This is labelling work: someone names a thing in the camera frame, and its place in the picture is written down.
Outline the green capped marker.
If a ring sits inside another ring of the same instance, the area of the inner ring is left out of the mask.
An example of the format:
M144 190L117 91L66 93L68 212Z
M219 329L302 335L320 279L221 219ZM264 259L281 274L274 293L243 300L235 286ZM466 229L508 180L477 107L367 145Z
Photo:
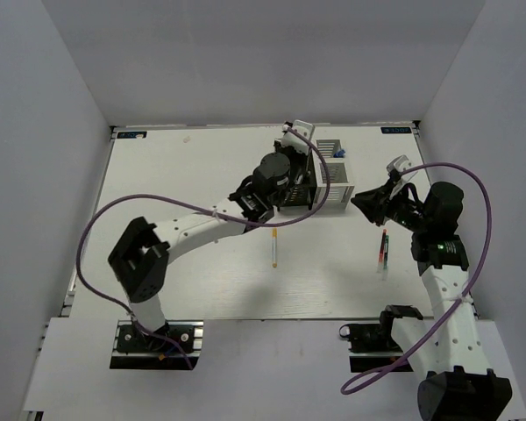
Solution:
M386 281L388 278L388 270L389 270L388 257L389 257L389 235L386 235L385 241L384 241L382 270L381 270L382 281Z

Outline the black slotted organizer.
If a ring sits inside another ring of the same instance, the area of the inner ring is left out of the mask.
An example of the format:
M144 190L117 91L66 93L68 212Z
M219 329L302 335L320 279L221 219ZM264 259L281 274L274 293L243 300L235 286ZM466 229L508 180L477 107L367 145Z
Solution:
M277 158L277 164L274 169L273 185L275 188L274 205L279 209L293 206L309 206L310 199L310 182L312 181L311 170L313 168L313 158L310 158L309 179L293 188L288 186L288 176L290 165L288 158L282 153L274 153Z

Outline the blue capped spray bottle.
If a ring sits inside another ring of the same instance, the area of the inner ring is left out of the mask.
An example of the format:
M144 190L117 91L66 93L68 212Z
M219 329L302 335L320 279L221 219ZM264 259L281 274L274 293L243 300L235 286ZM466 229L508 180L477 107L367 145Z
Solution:
M346 151L344 149L339 149L338 151L336 151L334 154L333 154L333 157L334 158L344 158L345 157L345 154L346 154Z

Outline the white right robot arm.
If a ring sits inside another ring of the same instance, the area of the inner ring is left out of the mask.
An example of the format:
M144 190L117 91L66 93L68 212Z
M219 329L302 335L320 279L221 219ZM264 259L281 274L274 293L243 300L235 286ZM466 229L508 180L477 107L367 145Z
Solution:
M417 406L423 420L496 420L513 390L492 369L476 326L466 288L469 260L456 230L463 210L462 189L436 182L424 201L412 183L394 182L358 193L351 202L376 225L388 220L412 233L411 253L427 290L435 332L428 334L417 310L388 306L378 337L391 350L401 348L418 375Z

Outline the white slotted organizer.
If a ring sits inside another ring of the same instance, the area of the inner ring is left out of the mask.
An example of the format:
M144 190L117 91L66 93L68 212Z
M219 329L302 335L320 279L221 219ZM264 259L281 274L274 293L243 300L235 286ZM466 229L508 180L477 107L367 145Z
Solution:
M355 187L351 163L347 153L344 158L334 158L339 149L345 149L340 139L316 139L313 144L323 156L330 175L330 190L324 207L344 210L350 202Z

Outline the dark logo sticker right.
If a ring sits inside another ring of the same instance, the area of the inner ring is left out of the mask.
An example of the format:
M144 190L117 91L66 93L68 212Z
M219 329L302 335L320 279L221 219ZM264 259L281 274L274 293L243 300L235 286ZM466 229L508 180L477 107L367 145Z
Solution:
M410 127L402 127L402 126L382 126L380 130L383 134L410 134L410 133L413 133Z

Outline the dark logo sticker left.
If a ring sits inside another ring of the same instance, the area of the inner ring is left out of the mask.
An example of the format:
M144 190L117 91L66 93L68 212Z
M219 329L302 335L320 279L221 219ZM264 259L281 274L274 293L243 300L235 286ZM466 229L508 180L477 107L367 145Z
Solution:
M117 139L144 139L146 136L147 131L128 131L117 133Z

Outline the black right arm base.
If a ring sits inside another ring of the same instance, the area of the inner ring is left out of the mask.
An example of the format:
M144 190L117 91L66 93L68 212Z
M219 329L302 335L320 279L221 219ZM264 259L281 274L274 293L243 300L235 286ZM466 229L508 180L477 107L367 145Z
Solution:
M402 349L391 336L394 320L398 318L423 320L423 315L411 305L387 305L377 321L349 323L339 328L339 337L349 343L352 373L390 365L402 356Z

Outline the dark logo sticker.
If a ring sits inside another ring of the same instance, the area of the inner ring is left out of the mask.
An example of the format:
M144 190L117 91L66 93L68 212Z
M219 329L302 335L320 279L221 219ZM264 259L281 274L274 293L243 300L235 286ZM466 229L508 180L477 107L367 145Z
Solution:
M128 131L117 133L117 139L144 139L146 136L147 131Z
M380 130L383 134L410 134L410 133L413 133L410 127L402 127L402 126L382 126Z

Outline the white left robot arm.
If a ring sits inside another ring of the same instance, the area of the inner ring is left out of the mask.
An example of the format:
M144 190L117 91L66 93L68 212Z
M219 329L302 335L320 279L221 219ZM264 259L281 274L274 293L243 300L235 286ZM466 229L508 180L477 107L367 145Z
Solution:
M138 340L157 350L167 342L159 292L167 266L182 255L223 238L242 235L274 217L308 172L310 148L285 134L274 151L227 198L207 215L194 212L163 223L134 218L110 252L108 263L120 282L133 316Z

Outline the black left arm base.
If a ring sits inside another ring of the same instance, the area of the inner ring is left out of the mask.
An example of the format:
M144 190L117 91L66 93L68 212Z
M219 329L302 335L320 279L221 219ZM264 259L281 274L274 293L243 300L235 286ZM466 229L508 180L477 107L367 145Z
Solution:
M117 324L110 357L110 369L190 371L195 368L203 345L202 321L167 321L158 332L176 342L172 343L145 335L130 320Z

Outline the orange capped marker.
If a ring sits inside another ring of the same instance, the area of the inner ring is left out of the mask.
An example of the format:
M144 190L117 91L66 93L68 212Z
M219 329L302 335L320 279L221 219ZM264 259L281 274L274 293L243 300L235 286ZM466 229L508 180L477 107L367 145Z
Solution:
M381 235L380 251L379 251L378 262L377 262L377 272L378 273L380 273L383 270L383 266L384 266L386 240L387 240L387 229L384 228L382 231L382 235Z

